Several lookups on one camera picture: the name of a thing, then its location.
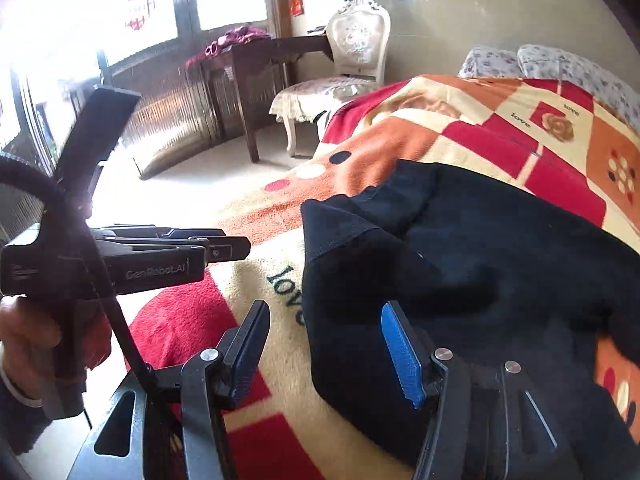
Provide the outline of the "person's left hand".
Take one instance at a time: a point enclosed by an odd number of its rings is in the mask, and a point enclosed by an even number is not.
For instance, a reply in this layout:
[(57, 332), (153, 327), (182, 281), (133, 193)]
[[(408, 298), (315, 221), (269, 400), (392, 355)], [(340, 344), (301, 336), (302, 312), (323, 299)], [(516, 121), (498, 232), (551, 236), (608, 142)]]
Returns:
[[(111, 354), (112, 330), (98, 314), (81, 339), (82, 362), (93, 370)], [(17, 400), (35, 406), (42, 397), (42, 374), (34, 350), (51, 350), (61, 342), (61, 330), (38, 304), (25, 297), (1, 299), (1, 377)]]

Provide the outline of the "blue sweater left forearm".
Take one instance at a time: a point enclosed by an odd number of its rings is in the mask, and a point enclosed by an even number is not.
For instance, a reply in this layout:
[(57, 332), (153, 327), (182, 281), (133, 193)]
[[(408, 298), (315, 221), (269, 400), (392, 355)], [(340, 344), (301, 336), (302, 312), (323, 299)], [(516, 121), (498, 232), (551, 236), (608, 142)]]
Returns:
[(28, 396), (1, 367), (1, 437), (15, 454), (32, 450), (52, 420), (42, 408), (40, 399)]

